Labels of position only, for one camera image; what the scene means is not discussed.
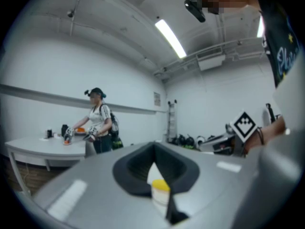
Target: orange object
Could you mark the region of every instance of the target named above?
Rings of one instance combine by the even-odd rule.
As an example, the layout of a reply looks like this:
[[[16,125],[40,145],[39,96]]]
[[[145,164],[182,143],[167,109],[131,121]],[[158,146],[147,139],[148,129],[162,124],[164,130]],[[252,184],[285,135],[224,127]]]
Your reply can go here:
[[[85,132],[85,128],[77,128],[77,132]]]

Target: wooden floor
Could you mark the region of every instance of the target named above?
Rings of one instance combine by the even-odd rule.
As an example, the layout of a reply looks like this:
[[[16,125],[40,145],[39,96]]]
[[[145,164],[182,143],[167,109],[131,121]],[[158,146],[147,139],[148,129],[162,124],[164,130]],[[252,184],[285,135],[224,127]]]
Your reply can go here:
[[[2,159],[2,169],[8,184],[13,190],[22,191],[10,164],[10,159],[5,156],[1,156],[0,158]],[[31,191],[32,195],[34,195],[47,182],[68,169],[68,167],[51,167],[51,171],[47,171],[46,167],[27,164],[27,170],[25,163],[21,162],[17,162],[17,166],[23,180],[25,181],[25,185]]]

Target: ladder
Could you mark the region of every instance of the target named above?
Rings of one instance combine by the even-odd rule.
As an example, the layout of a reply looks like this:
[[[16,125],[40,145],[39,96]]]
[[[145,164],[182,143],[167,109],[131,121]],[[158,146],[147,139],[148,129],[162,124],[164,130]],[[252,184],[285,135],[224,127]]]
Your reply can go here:
[[[168,125],[166,141],[169,143],[178,136],[177,132],[177,100],[168,102]]]

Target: wall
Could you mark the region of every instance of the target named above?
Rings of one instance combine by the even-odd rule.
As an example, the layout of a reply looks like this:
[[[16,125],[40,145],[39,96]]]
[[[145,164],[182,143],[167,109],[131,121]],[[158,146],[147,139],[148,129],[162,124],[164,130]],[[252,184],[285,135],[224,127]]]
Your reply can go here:
[[[239,61],[207,71],[193,71],[166,84],[169,101],[178,101],[178,133],[193,137],[219,135],[224,125],[246,110],[264,126],[265,104],[280,114],[272,99],[275,91],[270,64]]]
[[[165,89],[152,76],[126,58],[97,44],[65,34],[28,30],[16,43],[8,43],[0,65],[0,84],[40,93],[88,100],[86,89],[100,87],[106,103],[120,121],[125,146],[162,139],[166,125]],[[153,93],[161,94],[161,107],[154,106]],[[65,106],[1,94],[1,127],[4,141],[40,136],[52,127],[73,125],[89,108]],[[43,164],[33,158],[17,160]],[[51,165],[62,165],[51,162]]]

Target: yellow lid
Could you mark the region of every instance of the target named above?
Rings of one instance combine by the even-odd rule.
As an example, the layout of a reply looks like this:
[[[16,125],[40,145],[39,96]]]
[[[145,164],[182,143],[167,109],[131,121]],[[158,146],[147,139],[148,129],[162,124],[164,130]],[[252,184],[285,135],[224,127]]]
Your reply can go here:
[[[162,190],[162,191],[170,191],[170,187],[167,185],[166,181],[163,179],[157,179],[152,182],[152,187]]]

